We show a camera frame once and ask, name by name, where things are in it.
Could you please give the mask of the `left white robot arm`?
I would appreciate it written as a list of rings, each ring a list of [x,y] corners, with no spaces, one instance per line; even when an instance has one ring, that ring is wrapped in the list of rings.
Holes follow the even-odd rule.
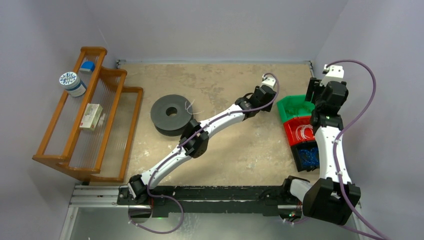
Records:
[[[254,117],[260,111],[270,112],[279,90],[262,84],[251,95],[238,98],[228,109],[208,119],[192,119],[183,131],[178,145],[149,170],[132,176],[127,183],[128,197],[138,205],[154,195],[154,189],[167,175],[183,163],[199,158],[208,149],[209,140],[220,131]]]

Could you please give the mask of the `green plastic bin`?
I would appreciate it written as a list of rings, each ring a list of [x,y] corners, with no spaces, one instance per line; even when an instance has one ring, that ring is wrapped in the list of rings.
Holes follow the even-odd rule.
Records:
[[[288,95],[276,103],[280,119],[283,123],[295,118],[310,116],[315,105],[305,101],[305,95]]]

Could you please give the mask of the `white red carton box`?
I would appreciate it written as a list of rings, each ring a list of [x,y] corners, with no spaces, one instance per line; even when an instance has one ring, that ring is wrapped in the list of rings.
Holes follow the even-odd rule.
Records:
[[[83,113],[79,128],[94,131],[100,119],[103,107],[100,104],[88,103]]]

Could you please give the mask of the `blue white round tin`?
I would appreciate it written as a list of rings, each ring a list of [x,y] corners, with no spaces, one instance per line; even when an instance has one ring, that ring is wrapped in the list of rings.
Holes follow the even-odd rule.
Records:
[[[65,91],[74,98],[84,95],[87,90],[84,82],[80,79],[78,74],[73,71],[63,73],[58,82]]]

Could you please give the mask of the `black plastic bin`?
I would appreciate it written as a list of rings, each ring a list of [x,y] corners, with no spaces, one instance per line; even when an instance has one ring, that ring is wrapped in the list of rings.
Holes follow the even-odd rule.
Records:
[[[315,141],[307,141],[290,147],[298,172],[320,168],[319,150]]]

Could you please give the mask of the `blue white small box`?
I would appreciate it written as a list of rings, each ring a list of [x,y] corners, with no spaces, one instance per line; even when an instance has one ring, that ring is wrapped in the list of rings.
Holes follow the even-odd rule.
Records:
[[[95,68],[96,64],[93,61],[84,61],[79,68],[79,72],[84,74],[91,74],[94,72]]]

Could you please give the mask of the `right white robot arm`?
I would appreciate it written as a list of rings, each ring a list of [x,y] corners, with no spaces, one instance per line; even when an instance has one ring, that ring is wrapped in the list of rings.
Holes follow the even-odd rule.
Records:
[[[306,217],[344,226],[361,197],[361,190],[352,183],[343,154],[344,124],[339,110],[349,91],[344,81],[322,83],[309,80],[305,101],[314,104],[310,124],[317,143],[319,179],[308,180],[288,176],[280,196],[288,204],[300,200]]]

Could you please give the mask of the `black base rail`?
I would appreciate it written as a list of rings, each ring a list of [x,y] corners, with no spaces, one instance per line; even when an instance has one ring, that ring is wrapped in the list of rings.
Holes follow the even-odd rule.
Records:
[[[290,221],[302,217],[300,201],[280,186],[157,186],[157,198],[143,193],[134,199],[127,187],[118,189],[117,204],[146,207],[154,218],[170,213],[261,214]]]

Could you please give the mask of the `wooden rack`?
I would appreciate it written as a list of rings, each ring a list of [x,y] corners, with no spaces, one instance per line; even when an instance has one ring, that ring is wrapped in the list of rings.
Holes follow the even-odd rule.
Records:
[[[144,90],[125,86],[127,72],[103,66],[107,50],[83,46],[73,72],[83,62],[95,63],[91,74],[80,74],[86,86],[82,96],[64,91],[57,103],[33,159],[82,182],[122,183]],[[80,129],[87,104],[100,104],[102,112],[94,131]]]

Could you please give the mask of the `aluminium frame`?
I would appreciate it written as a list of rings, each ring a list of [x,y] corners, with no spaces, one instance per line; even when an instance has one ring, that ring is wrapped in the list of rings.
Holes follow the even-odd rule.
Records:
[[[147,207],[118,205],[123,186],[77,185],[62,240],[360,240],[355,216],[345,226],[316,219],[289,220],[257,213],[169,213],[152,217]]]

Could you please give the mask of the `red plastic bin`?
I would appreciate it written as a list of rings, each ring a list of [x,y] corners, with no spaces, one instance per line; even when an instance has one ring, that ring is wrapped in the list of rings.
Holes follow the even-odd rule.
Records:
[[[290,147],[315,140],[313,127],[310,125],[310,119],[310,116],[300,116],[291,118],[283,123]]]

